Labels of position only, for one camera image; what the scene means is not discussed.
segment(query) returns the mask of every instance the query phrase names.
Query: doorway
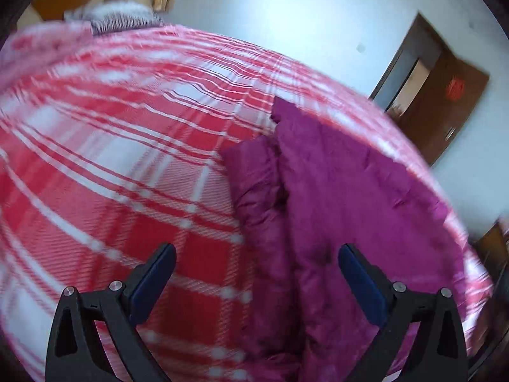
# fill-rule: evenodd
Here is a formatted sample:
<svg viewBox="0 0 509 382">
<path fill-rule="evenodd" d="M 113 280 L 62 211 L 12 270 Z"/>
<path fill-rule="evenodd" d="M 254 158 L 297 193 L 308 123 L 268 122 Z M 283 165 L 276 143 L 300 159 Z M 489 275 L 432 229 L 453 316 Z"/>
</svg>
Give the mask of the doorway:
<svg viewBox="0 0 509 382">
<path fill-rule="evenodd" d="M 454 140 L 489 75 L 455 57 L 418 14 L 370 98 L 432 165 Z"/>
</svg>

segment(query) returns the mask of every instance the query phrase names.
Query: silver screw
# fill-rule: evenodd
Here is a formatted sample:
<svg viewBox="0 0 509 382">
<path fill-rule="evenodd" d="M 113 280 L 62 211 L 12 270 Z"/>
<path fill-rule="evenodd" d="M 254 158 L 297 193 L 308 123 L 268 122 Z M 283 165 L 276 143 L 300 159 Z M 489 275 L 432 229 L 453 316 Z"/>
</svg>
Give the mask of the silver screw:
<svg viewBox="0 0 509 382">
<path fill-rule="evenodd" d="M 396 290 L 398 293 L 404 293 L 407 290 L 407 286 L 404 285 L 402 282 L 395 282 L 393 283 L 393 289 Z"/>
<path fill-rule="evenodd" d="M 452 292 L 451 290 L 449 290 L 448 288 L 444 287 L 442 290 L 440 290 L 440 293 L 442 294 L 442 296 L 446 297 L 446 298 L 449 298 L 452 296 Z"/>
<path fill-rule="evenodd" d="M 117 291 L 122 288 L 122 282 L 120 280 L 115 280 L 109 284 L 109 289 L 111 291 Z"/>
<path fill-rule="evenodd" d="M 72 295 L 72 293 L 74 293 L 74 287 L 72 287 L 72 286 L 67 286 L 67 287 L 64 289 L 64 296 L 70 296 L 70 295 Z"/>
</svg>

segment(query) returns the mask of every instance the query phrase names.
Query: door handle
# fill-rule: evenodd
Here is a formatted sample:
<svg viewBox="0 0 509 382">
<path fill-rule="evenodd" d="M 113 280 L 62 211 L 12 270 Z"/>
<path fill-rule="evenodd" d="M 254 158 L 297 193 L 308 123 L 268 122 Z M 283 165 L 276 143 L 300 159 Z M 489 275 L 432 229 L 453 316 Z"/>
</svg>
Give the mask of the door handle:
<svg viewBox="0 0 509 382">
<path fill-rule="evenodd" d="M 451 126 L 449 128 L 449 131 L 447 132 L 447 135 L 445 136 L 445 140 L 449 140 L 449 138 L 452 136 L 452 134 L 456 131 L 456 128 L 454 126 Z"/>
</svg>

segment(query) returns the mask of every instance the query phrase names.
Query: folded purple jacket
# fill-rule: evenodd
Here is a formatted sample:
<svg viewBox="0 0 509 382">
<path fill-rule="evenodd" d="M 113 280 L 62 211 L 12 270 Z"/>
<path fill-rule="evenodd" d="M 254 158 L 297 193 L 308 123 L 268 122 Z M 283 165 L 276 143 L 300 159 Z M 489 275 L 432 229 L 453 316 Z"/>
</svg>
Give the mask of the folded purple jacket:
<svg viewBox="0 0 509 382">
<path fill-rule="evenodd" d="M 255 279 L 243 330 L 256 382 L 339 382 L 376 335 L 344 280 L 339 247 L 357 245 L 408 288 L 452 290 L 465 317 L 460 247 L 447 209 L 405 167 L 276 98 L 272 136 L 222 151 Z M 393 363 L 400 369 L 417 327 Z"/>
</svg>

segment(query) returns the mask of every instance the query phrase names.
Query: plaid bedsheet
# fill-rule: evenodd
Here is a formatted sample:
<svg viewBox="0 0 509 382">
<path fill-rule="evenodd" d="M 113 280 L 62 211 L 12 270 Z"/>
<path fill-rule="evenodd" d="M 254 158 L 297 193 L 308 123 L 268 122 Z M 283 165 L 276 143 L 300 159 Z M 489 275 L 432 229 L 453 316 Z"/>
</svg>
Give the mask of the plaid bedsheet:
<svg viewBox="0 0 509 382">
<path fill-rule="evenodd" d="M 443 196 L 370 101 L 279 53 L 181 26 L 97 38 L 0 95 L 0 320 L 36 381 L 63 288 L 105 288 L 161 242 L 178 265 L 143 340 L 174 382 L 246 378 L 236 342 L 253 266 L 218 151 L 270 132 L 275 95 Z M 452 210 L 445 224 L 465 247 Z M 465 274 L 468 335 L 491 283 L 466 247 Z"/>
</svg>

